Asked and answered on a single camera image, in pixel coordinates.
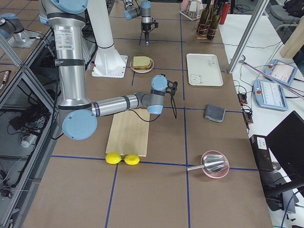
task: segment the metal scoop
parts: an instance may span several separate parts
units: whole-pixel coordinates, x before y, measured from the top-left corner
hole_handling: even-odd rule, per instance
[[[205,168],[206,171],[216,173],[227,168],[223,155],[209,154],[203,159],[203,164],[187,167],[187,170]]]

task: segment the black bag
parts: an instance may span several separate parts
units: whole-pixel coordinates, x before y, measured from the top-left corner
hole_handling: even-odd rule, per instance
[[[288,15],[301,18],[304,16],[304,0],[290,0],[284,2],[284,9],[288,12]]]

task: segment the sandwich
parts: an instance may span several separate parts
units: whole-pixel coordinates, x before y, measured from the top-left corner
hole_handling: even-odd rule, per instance
[[[133,69],[135,70],[149,70],[152,67],[152,61],[147,56],[134,56]]]

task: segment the chair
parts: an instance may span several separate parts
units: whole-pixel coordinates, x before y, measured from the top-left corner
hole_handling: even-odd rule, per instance
[[[270,7],[270,13],[275,19],[281,21],[283,24],[276,27],[276,31],[283,30],[284,27],[298,26],[300,18],[289,16],[288,12],[281,5],[274,5]]]

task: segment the scoop handle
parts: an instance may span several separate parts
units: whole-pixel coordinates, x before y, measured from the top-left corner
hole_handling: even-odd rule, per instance
[[[190,166],[190,167],[187,167],[187,170],[190,171],[190,170],[196,170],[196,169],[201,169],[201,168],[204,168],[205,165],[194,165],[194,166]]]

